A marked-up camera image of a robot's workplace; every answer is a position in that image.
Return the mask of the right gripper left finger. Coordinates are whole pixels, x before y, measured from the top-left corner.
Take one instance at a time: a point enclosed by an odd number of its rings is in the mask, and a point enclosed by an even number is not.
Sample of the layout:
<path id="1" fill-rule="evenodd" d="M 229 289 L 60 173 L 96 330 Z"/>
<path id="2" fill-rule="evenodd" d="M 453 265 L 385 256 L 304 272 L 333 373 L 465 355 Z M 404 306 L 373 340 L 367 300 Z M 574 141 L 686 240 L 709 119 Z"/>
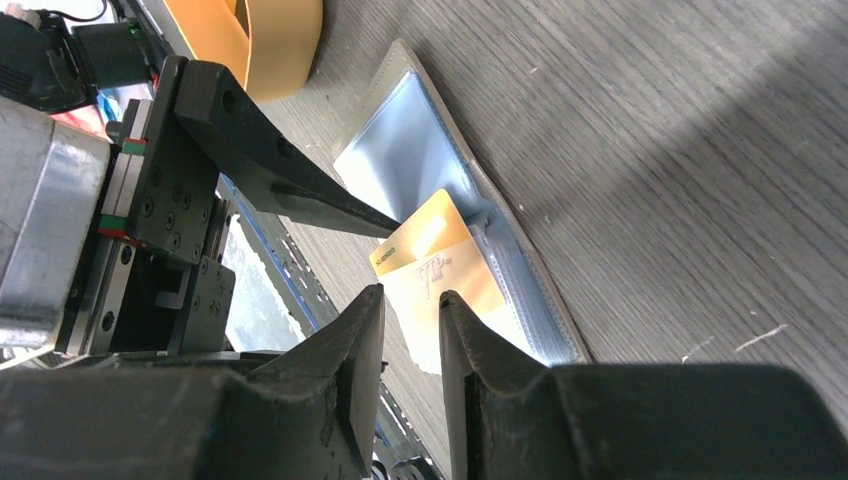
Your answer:
<path id="1" fill-rule="evenodd" d="M 372 474 L 384 290 L 272 357 L 12 371 L 5 479 L 365 479 Z"/>

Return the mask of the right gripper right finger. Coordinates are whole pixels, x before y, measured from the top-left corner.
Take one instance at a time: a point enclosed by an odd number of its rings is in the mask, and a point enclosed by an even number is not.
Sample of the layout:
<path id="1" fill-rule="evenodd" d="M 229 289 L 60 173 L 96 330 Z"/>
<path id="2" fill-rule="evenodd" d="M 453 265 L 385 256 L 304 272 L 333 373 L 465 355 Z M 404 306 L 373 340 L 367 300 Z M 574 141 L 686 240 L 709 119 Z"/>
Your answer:
<path id="1" fill-rule="evenodd" d="M 548 367 L 453 291 L 439 301 L 456 479 L 843 479 L 847 441 L 796 372 L 746 364 Z"/>

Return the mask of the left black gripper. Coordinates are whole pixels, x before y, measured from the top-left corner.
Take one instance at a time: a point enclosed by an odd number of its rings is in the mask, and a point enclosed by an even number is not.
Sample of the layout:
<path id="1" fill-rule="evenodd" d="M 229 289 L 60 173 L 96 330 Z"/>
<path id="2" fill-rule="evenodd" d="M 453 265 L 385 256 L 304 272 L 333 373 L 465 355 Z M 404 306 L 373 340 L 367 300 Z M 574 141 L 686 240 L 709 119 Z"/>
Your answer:
<path id="1" fill-rule="evenodd" d="M 2 346 L 19 360 L 220 351 L 235 276 L 218 170 L 296 223 L 372 238 L 400 226 L 287 140 L 221 64 L 168 58 L 114 142 L 6 99 Z"/>

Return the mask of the orange oval tray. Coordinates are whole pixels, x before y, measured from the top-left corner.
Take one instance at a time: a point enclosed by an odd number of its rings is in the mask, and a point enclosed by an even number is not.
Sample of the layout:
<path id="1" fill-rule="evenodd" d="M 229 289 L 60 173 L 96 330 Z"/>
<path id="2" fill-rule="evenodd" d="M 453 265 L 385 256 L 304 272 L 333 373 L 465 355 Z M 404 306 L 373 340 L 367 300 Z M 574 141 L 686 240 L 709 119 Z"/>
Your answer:
<path id="1" fill-rule="evenodd" d="M 322 0 L 165 3 L 194 58 L 229 68 L 257 103 L 296 94 L 322 34 Z"/>

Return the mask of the grey card holder wallet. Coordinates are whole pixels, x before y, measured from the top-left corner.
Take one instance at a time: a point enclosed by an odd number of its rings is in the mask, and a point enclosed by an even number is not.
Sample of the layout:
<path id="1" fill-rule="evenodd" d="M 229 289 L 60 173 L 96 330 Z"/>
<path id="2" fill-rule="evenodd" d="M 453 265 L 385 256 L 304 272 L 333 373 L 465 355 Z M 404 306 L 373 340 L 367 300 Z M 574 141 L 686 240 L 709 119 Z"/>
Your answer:
<path id="1" fill-rule="evenodd" d="M 497 332 L 546 365 L 589 362 L 549 270 L 406 41 L 389 47 L 334 168 L 351 193 L 397 221 L 445 190 L 505 296 Z"/>

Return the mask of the gold credit card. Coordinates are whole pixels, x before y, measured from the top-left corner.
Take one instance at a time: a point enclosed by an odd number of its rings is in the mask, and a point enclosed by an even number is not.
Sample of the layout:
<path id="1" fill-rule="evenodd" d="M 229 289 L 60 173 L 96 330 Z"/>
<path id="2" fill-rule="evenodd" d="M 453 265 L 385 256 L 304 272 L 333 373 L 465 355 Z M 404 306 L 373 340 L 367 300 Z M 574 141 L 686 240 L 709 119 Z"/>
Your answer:
<path id="1" fill-rule="evenodd" d="M 523 351 L 529 342 L 517 314 L 450 194 L 437 190 L 369 255 L 394 309 L 411 360 L 439 375 L 439 298 L 457 292 L 486 326 Z"/>

